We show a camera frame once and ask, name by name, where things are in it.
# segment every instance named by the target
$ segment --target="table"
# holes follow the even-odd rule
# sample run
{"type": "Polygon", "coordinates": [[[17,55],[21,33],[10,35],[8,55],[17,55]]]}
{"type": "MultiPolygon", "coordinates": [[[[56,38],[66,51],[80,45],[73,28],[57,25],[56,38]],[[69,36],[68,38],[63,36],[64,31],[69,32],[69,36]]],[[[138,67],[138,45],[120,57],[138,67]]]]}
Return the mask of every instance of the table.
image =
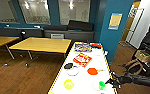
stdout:
{"type": "Polygon", "coordinates": [[[62,65],[55,81],[53,82],[48,94],[115,94],[116,89],[112,88],[111,84],[106,84],[103,90],[99,90],[99,81],[106,82],[110,77],[109,67],[104,55],[103,49],[92,49],[92,52],[82,52],[83,54],[92,57],[91,62],[84,68],[73,62],[79,52],[74,52],[74,46],[72,47],[69,55],[67,56],[64,64],[62,65]],[[78,74],[76,76],[69,76],[64,66],[68,63],[78,66],[78,74]],[[100,71],[97,75],[90,75],[87,70],[89,68],[96,68],[100,71]],[[74,87],[72,89],[66,89],[64,82],[70,79],[74,87]]]}
{"type": "Polygon", "coordinates": [[[15,41],[17,39],[19,39],[19,37],[3,37],[3,36],[0,36],[0,47],[5,45],[8,52],[10,53],[12,59],[14,59],[14,56],[11,53],[11,51],[9,50],[9,47],[7,46],[7,44],[10,43],[10,42],[15,41]]]}
{"type": "Polygon", "coordinates": [[[55,52],[63,53],[65,55],[70,42],[71,40],[68,39],[29,37],[15,45],[12,45],[9,49],[27,50],[30,58],[33,59],[30,51],[55,52]]]}

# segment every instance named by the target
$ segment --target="radiator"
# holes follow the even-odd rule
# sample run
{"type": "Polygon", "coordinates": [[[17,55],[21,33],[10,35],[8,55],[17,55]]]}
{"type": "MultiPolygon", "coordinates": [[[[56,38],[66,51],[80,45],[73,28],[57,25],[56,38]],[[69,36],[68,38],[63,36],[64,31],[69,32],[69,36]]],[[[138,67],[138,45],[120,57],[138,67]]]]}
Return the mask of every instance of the radiator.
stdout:
{"type": "Polygon", "coordinates": [[[52,39],[64,39],[64,34],[51,34],[52,39]]]}

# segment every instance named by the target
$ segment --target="white table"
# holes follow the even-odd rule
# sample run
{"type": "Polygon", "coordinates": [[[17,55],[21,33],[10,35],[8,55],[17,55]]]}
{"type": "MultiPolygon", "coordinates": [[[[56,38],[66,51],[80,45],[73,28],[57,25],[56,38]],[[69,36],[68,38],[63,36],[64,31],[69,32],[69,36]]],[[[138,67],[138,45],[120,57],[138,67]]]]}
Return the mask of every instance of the white table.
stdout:
{"type": "Polygon", "coordinates": [[[84,54],[92,57],[91,62],[84,68],[78,67],[79,73],[76,76],[69,76],[67,70],[64,69],[65,64],[73,63],[73,58],[79,53],[74,52],[74,46],[69,52],[64,64],[62,65],[53,85],[51,86],[48,94],[117,94],[116,89],[112,88],[111,84],[106,84],[104,90],[99,90],[96,83],[99,81],[106,82],[110,78],[109,67],[103,49],[92,49],[92,52],[83,52],[84,54]],[[104,71],[98,72],[97,75],[88,74],[88,68],[102,69],[104,71]],[[70,79],[74,83],[72,89],[67,90],[64,87],[64,82],[70,79]]]}

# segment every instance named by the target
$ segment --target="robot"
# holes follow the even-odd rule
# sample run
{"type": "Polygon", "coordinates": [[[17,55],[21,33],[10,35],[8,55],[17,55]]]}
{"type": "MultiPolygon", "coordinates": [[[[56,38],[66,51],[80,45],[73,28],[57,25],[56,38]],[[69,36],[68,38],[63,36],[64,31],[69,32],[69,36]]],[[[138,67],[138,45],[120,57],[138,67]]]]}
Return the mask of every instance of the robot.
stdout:
{"type": "Polygon", "coordinates": [[[133,75],[131,73],[125,73],[124,76],[120,76],[115,74],[115,72],[111,72],[112,76],[115,76],[114,79],[109,79],[105,84],[112,84],[113,88],[120,88],[120,85],[125,83],[134,83],[138,85],[144,85],[150,87],[150,77],[133,75]]]}

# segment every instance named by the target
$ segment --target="cup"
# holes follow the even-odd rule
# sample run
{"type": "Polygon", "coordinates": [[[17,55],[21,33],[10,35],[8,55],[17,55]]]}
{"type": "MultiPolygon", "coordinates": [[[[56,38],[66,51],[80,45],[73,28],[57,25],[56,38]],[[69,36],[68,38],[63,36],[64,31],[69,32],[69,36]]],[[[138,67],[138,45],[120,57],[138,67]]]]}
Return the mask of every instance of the cup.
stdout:
{"type": "Polygon", "coordinates": [[[100,89],[100,90],[103,90],[104,87],[105,87],[105,83],[102,82],[102,81],[100,81],[100,82],[99,82],[99,89],[100,89]]]}

